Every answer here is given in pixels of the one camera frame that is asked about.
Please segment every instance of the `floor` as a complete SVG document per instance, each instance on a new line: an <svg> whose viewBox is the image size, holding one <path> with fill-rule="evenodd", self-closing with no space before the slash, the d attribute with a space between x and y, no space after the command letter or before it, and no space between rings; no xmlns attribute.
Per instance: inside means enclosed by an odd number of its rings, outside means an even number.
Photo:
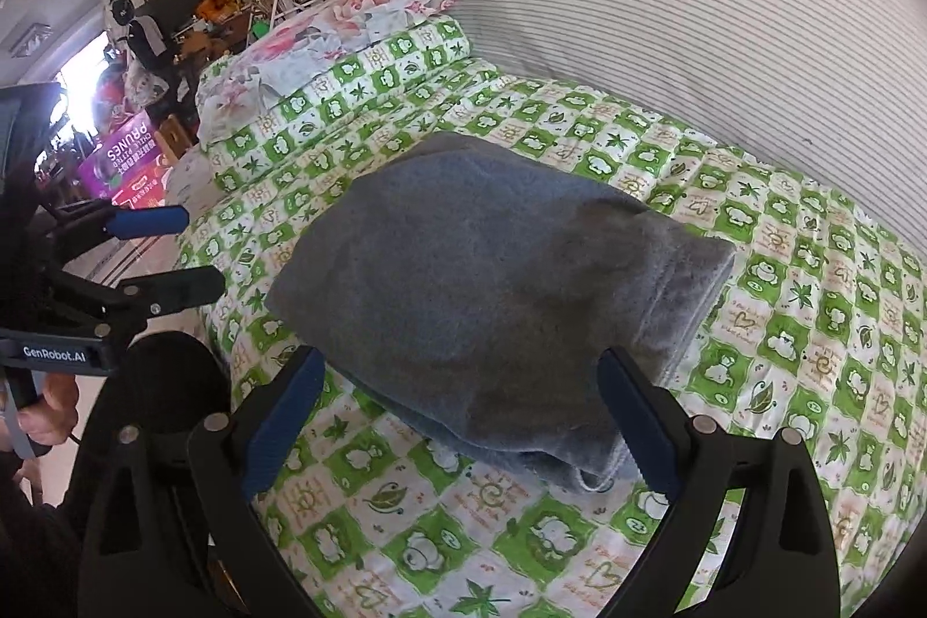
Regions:
<svg viewBox="0 0 927 618"><path fill-rule="evenodd" d="M144 239L137 242L112 242L102 245L74 260L67 269L69 272L113 286L127 277L145 276L170 270L177 259L177 245L173 237ZM149 322L145 333L159 331L185 331L204 338L196 312L181 313L157 317ZM103 385L104 378L79 376L78 387L81 398L77 405L78 420L74 435L80 438L87 416L93 408L96 396ZM71 469L77 445L68 441L58 445L40 460L42 470L43 500L57 505L62 501L71 479Z"/></svg>

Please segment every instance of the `wooden stool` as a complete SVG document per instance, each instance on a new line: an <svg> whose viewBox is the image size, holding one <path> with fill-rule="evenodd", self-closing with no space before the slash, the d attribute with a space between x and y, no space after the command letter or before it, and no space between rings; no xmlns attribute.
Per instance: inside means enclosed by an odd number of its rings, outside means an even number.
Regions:
<svg viewBox="0 0 927 618"><path fill-rule="evenodd" d="M155 141L171 166L184 157L184 152L193 147L193 141L190 140L187 130L173 114L161 123L158 131L155 132Z"/></svg>

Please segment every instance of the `floral pillow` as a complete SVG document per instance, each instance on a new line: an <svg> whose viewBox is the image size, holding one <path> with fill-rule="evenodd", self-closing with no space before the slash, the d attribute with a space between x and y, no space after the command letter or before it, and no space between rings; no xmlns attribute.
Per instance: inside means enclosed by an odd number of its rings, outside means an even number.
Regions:
<svg viewBox="0 0 927 618"><path fill-rule="evenodd" d="M457 0L330 0L210 69L196 94L199 138L227 140L351 53L445 12Z"/></svg>

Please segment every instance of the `rolled blanket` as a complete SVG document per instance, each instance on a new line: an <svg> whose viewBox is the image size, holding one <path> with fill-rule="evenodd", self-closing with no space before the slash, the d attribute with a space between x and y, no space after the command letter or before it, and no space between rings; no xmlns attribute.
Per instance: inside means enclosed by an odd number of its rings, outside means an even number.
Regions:
<svg viewBox="0 0 927 618"><path fill-rule="evenodd" d="M733 253L618 189L445 132L356 180L267 305L426 436L601 490L627 450L599 355L622 345L665 385Z"/></svg>

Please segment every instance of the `bed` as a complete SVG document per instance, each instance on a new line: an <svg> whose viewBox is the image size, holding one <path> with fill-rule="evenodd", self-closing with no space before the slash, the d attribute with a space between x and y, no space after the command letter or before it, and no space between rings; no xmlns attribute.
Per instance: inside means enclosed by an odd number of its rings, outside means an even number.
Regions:
<svg viewBox="0 0 927 618"><path fill-rule="evenodd" d="M672 115L576 81L505 73L472 55L440 10L451 4L434 6L335 56L259 116L230 110L235 131L205 143L225 196L182 238L181 264L226 273L227 294L205 317L235 403L297 347L263 298L314 217L435 131L485 138L736 244L728 285L667 387L731 433L802 433L853 610L927 506L919 254L840 189ZM258 54L275 41L262 45ZM224 73L207 75L213 104L235 81L219 84ZM596 615L666 510L636 480L578 496L461 458L330 370L255 505L307 592L346 617ZM738 505L732 493L683 606L707 595Z"/></svg>

